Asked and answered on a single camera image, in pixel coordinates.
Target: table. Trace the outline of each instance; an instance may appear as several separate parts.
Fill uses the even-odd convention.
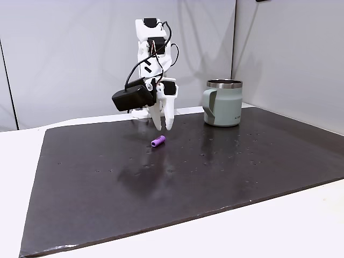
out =
[[[176,110],[200,112],[202,107]],[[1,257],[18,257],[45,130],[129,119],[131,114],[81,118],[0,133]],[[342,232],[344,180],[51,257],[343,257]]]

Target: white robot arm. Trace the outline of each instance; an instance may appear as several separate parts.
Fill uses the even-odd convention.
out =
[[[139,62],[149,57],[153,50],[159,49],[168,40],[166,31],[159,19],[138,19],[135,21],[136,34],[139,39]],[[146,78],[145,84],[148,90],[153,90],[152,80],[156,82],[156,103],[150,106],[156,129],[161,130],[160,102],[166,119],[166,129],[170,130],[174,121],[174,100],[178,96],[178,86],[174,78],[164,77],[164,73],[171,67],[171,42],[167,42],[165,48],[154,57],[149,58],[139,66],[140,78]]]
[[[167,36],[163,26],[169,28]],[[178,86],[174,78],[164,77],[165,72],[174,64],[171,58],[171,28],[165,21],[156,18],[138,19],[135,21],[139,39],[138,63],[128,76],[125,89],[115,93],[112,100],[119,111],[147,106],[160,131],[160,103],[166,118],[166,129],[170,130],[174,121],[174,100],[178,96]],[[129,82],[136,67],[139,67],[140,79]]]

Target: white wall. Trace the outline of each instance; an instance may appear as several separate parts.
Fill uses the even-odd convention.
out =
[[[233,77],[245,102],[344,134],[344,1],[238,0]]]
[[[199,105],[207,80],[231,76],[234,9],[235,0],[0,0],[20,128],[118,113],[111,96],[137,63],[135,19],[145,17],[167,20],[180,47],[168,71],[176,107]]]
[[[2,51],[0,49],[0,132],[16,130],[16,121],[7,83]]]

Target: black mat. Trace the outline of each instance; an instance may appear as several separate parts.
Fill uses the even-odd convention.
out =
[[[21,256],[94,245],[344,177],[344,137],[257,108],[218,128],[120,121],[46,132]]]

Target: mug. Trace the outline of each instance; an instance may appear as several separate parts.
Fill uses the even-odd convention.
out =
[[[240,123],[242,82],[216,79],[207,82],[203,92],[204,121],[214,126],[234,126]]]

